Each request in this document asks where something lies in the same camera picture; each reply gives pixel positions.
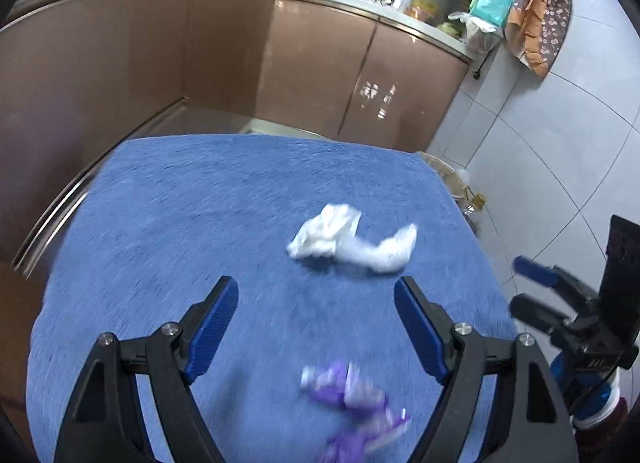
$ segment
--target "purple toy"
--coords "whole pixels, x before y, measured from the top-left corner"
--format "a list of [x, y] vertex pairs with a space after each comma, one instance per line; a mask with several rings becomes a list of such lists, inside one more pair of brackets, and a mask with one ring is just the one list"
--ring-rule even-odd
[[337, 361], [327, 369], [307, 366], [302, 370], [300, 388], [314, 401], [349, 411], [364, 418], [384, 413], [387, 398], [370, 380], [360, 378], [356, 364]]
[[389, 409], [377, 413], [356, 430], [329, 439], [317, 463], [364, 463], [365, 456], [403, 435], [411, 419], [403, 409], [395, 416]]

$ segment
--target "crumpled paper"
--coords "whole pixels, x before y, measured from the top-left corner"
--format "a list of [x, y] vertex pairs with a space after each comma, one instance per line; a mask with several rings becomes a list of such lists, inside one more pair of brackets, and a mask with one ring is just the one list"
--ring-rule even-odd
[[392, 273], [404, 267], [414, 251], [418, 227], [411, 223], [374, 245], [355, 235], [361, 215], [349, 205], [326, 205], [319, 215], [305, 221], [287, 246], [287, 253], [294, 259], [335, 257], [376, 273]]

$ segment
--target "brown cabinet door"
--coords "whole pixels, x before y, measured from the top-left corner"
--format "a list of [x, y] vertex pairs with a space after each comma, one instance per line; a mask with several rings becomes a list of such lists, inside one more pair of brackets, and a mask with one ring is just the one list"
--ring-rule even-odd
[[335, 138], [375, 25], [327, 6], [276, 1], [255, 116]]
[[0, 31], [0, 260], [82, 169], [182, 96], [189, 0], [64, 0]]
[[274, 0], [192, 0], [184, 94], [192, 106], [253, 116]]
[[338, 139], [426, 150], [467, 67], [436, 46], [378, 24]]

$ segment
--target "metal screw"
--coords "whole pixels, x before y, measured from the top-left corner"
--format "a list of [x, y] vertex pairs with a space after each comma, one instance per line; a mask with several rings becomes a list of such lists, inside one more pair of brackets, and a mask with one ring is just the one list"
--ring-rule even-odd
[[455, 329], [458, 335], [468, 335], [474, 329], [471, 327], [471, 324], [467, 324], [466, 322], [456, 322], [453, 324], [453, 329]]
[[162, 327], [160, 329], [162, 330], [163, 335], [172, 337], [178, 331], [180, 331], [180, 324], [178, 324], [178, 322], [165, 322], [164, 324], [162, 324]]
[[533, 338], [531, 333], [522, 333], [518, 335], [518, 340], [523, 346], [530, 347], [536, 343], [536, 339]]
[[98, 344], [108, 346], [113, 342], [113, 333], [100, 333], [98, 335]]

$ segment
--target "blue towel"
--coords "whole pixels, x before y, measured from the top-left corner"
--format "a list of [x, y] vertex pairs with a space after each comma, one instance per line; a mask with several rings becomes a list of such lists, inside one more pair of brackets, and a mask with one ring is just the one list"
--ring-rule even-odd
[[[418, 156], [271, 136], [170, 136], [123, 143], [73, 219], [31, 336], [27, 410], [44, 463], [100, 332], [148, 335], [203, 300], [221, 275], [240, 299], [209, 370], [191, 387], [228, 463], [312, 463], [348, 420], [300, 395], [306, 364], [360, 364], [413, 422], [370, 463], [402, 463], [441, 391], [426, 375], [393, 304], [400, 274], [285, 247], [327, 203], [363, 211], [358, 235], [379, 242], [410, 222], [412, 275], [428, 299], [481, 333], [513, 338], [490, 266], [436, 173]], [[462, 461], [473, 461], [493, 382], [485, 379]], [[156, 458], [172, 461], [147, 377], [138, 377]]]

